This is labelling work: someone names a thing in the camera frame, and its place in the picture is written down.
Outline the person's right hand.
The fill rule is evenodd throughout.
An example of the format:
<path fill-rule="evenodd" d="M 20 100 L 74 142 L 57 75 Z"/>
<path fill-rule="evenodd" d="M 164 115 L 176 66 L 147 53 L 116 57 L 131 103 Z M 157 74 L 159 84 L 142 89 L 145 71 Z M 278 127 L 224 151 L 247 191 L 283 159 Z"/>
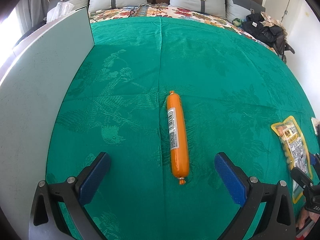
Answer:
<path fill-rule="evenodd" d="M 317 221 L 318 219 L 318 215 L 315 213 L 312 213 L 308 210 L 306 210 L 304 207 L 301 209 L 297 222 L 296 222 L 296 227 L 298 227 L 299 229 L 302 229 L 305 225 L 305 221 L 310 218 L 311 220 L 313 220 L 314 222 Z"/>

